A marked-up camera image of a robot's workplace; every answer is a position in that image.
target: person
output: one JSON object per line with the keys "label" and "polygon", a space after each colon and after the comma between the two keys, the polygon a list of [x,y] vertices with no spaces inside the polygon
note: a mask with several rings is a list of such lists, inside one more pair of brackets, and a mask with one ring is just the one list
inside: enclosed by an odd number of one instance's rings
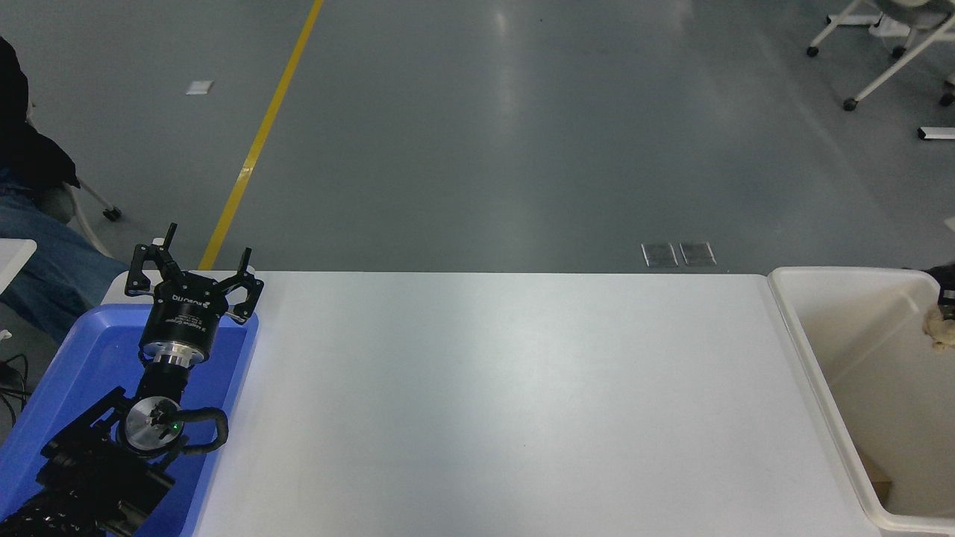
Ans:
{"label": "person", "polygon": [[96,251],[40,210],[64,187],[79,188],[73,160],[27,122],[29,83],[16,51],[0,37],[0,237],[33,239],[36,252],[0,302],[62,342],[126,265]]}

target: brown object in bin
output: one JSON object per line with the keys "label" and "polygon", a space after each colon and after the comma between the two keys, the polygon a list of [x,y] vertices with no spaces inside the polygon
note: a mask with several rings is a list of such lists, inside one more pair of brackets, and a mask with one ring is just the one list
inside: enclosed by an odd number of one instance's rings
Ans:
{"label": "brown object in bin", "polygon": [[859,451],[856,448],[856,452],[859,453],[859,458],[862,460],[862,467],[865,468],[865,475],[869,476],[869,483],[872,484],[872,488],[876,491],[876,497],[879,498],[879,503],[885,507],[885,504],[889,501],[889,490],[892,489],[892,480],[889,479],[885,472],[876,465],[872,459]]}

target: blue tray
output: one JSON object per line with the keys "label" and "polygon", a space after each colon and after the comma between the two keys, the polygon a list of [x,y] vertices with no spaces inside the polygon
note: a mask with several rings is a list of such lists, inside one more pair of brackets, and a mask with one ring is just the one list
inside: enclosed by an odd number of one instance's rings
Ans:
{"label": "blue tray", "polygon": [[[147,305],[111,304],[76,321],[0,448],[0,520],[40,490],[36,472],[46,462],[40,449],[54,434],[113,388],[123,387],[127,397],[136,392],[142,376],[138,343],[149,310]],[[215,406],[231,414],[258,326],[254,315],[244,325],[223,319],[212,355],[192,371],[183,408]],[[189,443],[205,443],[213,439],[215,427],[190,423],[185,431]],[[137,537],[192,535],[217,457],[218,451],[176,459],[167,470],[176,484]]]}

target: black jacket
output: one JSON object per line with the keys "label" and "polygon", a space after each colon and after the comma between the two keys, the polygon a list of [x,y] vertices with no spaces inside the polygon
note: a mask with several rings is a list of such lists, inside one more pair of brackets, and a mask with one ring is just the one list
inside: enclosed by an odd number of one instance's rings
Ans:
{"label": "black jacket", "polygon": [[36,193],[62,183],[79,187],[73,160],[27,123],[29,86],[16,52],[0,37],[0,167]]}

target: white plastic bin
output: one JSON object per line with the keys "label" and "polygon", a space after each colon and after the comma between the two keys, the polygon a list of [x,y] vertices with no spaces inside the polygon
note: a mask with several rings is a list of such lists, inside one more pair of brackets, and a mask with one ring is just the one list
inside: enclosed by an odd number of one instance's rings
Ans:
{"label": "white plastic bin", "polygon": [[[866,513],[955,535],[955,351],[922,331],[938,284],[882,268],[778,268],[770,283]],[[892,480],[885,508],[853,442]]]}

